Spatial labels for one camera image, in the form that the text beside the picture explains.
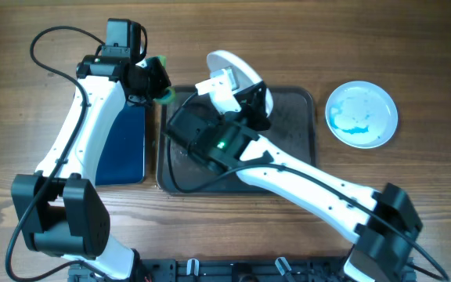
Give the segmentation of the white plate top blue stain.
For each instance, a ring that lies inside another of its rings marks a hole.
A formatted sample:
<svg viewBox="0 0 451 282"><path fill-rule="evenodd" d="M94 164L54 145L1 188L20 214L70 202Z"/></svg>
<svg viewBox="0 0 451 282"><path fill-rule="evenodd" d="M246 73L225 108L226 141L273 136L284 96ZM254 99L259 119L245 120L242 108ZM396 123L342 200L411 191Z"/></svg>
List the white plate top blue stain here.
<svg viewBox="0 0 451 282"><path fill-rule="evenodd" d="M257 72L237 55L217 50L207 55L210 71L211 92L209 96L220 114L239 112L236 96L246 88L263 82Z"/></svg>

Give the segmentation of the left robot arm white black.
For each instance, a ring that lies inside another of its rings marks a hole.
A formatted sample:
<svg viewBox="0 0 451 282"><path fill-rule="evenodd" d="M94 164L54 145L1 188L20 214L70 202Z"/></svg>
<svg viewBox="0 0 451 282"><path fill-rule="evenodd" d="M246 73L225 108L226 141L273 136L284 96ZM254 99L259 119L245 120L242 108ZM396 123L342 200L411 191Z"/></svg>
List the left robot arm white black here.
<svg viewBox="0 0 451 282"><path fill-rule="evenodd" d="M66 259L39 280L72 265L107 281L149 281L139 253L110 233L110 216L96 191L96 174L117 116L127 105L174 95L165 56L86 56L73 78L76 93L52 149L34 173L13 180L19 222L5 258L13 280L17 237L30 251Z"/></svg>

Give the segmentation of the green yellow sponge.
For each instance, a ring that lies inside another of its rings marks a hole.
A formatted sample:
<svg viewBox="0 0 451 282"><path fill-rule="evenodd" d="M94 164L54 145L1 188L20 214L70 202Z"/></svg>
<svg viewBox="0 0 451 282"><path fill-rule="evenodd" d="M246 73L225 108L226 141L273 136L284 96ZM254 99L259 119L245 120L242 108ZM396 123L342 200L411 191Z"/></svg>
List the green yellow sponge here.
<svg viewBox="0 0 451 282"><path fill-rule="evenodd" d="M147 70L150 72L149 95L152 101L160 105L169 104L175 98L175 89L171 86L166 71L167 58L153 56L146 60Z"/></svg>

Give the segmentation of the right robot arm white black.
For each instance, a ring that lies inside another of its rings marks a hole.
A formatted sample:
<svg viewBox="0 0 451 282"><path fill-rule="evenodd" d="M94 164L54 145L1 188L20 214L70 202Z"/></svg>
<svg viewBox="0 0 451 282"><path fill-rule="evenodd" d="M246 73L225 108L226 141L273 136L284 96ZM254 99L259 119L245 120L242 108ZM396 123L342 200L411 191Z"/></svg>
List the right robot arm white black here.
<svg viewBox="0 0 451 282"><path fill-rule="evenodd" d="M197 84L224 121L194 140L189 151L221 173L273 192L335 228L353 248L344 272L356 281L398 281L422 229L406 191L388 184L379 192L329 175L283 152L260 135L270 91L247 67L211 67Z"/></svg>

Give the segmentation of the white plate blue stain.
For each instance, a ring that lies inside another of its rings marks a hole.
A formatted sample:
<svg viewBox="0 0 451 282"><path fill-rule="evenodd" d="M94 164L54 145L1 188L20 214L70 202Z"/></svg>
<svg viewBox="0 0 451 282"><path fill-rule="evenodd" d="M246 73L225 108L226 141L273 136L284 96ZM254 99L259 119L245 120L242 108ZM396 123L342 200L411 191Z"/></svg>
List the white plate blue stain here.
<svg viewBox="0 0 451 282"><path fill-rule="evenodd" d="M220 114L239 112L236 96L246 88L263 82L257 72L237 55L217 50L207 55L210 71L211 92L209 96Z"/></svg>
<svg viewBox="0 0 451 282"><path fill-rule="evenodd" d="M337 139L359 149L383 146L399 126L393 99L368 81L349 81L338 86L328 97L324 116Z"/></svg>

